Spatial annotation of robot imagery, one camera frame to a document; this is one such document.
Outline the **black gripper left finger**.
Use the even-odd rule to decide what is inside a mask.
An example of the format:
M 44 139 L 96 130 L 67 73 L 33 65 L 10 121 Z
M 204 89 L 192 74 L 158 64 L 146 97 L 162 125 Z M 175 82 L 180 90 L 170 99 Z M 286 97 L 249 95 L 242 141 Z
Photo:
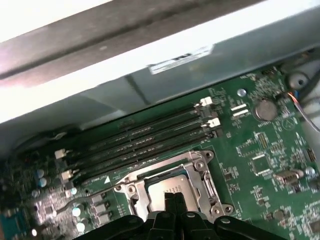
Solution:
M 136 215 L 126 215 L 95 230 L 85 233 L 77 240 L 176 240 L 177 205 L 176 194 L 164 194 L 164 211 L 152 212 L 147 220 Z

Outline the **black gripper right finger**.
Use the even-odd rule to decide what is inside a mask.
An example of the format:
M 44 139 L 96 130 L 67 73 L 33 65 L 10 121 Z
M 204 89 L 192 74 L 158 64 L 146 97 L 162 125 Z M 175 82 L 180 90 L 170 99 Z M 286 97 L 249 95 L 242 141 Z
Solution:
M 176 229 L 183 240 L 282 240 L 281 236 L 231 216 L 210 222 L 199 213 L 188 211 L 184 195 L 176 194 Z

